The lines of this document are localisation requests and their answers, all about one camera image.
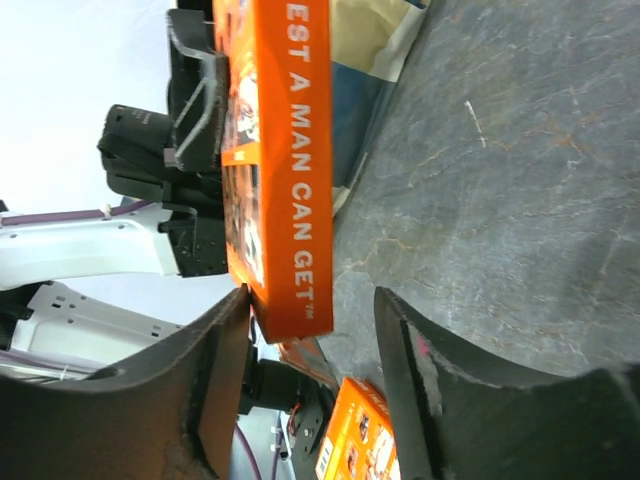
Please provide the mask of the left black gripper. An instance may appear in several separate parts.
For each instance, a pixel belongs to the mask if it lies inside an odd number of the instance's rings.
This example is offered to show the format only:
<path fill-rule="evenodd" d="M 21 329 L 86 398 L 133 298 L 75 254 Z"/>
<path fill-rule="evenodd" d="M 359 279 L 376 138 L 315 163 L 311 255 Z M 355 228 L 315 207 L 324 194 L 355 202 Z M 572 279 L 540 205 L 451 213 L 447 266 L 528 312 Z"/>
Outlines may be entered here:
<path fill-rule="evenodd" d="M 171 118 L 125 105 L 109 109 L 97 144 L 107 185 L 139 200 L 221 210 L 220 175 L 196 173 L 220 169 L 229 59 L 214 48 L 213 26 L 203 11 L 170 9 L 166 24 Z M 171 141 L 178 169 L 164 163 Z"/>

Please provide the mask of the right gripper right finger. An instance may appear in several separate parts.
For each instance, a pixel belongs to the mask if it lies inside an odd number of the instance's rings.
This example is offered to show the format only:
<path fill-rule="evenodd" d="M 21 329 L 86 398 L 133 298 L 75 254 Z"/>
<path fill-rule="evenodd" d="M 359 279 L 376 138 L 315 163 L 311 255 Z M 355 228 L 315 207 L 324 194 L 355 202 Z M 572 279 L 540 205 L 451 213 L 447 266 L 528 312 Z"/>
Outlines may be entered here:
<path fill-rule="evenodd" d="M 562 377 L 496 356 L 375 291 L 405 479 L 635 479 L 639 368 Z"/>

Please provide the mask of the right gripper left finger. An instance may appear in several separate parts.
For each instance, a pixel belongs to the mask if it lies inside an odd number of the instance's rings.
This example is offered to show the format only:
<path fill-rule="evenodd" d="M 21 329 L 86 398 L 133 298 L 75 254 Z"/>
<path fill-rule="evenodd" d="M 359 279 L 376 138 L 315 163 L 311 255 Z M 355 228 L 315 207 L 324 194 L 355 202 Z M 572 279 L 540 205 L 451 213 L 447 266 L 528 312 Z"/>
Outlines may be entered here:
<path fill-rule="evenodd" d="M 1 379 L 4 479 L 225 479 L 248 352 L 240 287 L 85 380 Z"/>

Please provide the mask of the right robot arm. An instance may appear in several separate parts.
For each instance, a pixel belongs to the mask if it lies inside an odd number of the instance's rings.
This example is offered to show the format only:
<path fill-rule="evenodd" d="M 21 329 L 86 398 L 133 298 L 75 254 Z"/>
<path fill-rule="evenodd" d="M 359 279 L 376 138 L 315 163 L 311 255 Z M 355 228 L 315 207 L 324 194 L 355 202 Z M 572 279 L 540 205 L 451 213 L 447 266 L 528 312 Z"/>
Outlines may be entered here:
<path fill-rule="evenodd" d="M 405 479 L 635 479 L 639 368 L 558 377 L 501 359 L 375 293 L 386 397 Z M 249 296 L 192 323 L 138 315 L 53 282 L 1 297 L 5 479 L 225 479 L 237 416 L 296 408 L 297 476 L 338 448 L 325 383 L 249 343 Z"/>

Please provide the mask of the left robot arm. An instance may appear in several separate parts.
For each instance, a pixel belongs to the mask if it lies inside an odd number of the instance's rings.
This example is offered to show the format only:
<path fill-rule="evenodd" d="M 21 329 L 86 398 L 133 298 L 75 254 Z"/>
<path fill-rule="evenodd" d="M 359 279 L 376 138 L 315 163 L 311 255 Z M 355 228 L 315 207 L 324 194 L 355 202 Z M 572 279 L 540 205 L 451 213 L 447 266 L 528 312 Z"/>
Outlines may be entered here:
<path fill-rule="evenodd" d="M 1 286 L 148 273 L 201 277 L 227 270 L 221 147 L 229 61 L 213 40 L 208 1 L 166 14 L 167 111 L 108 111 L 97 148 L 117 207 L 1 220 Z"/>

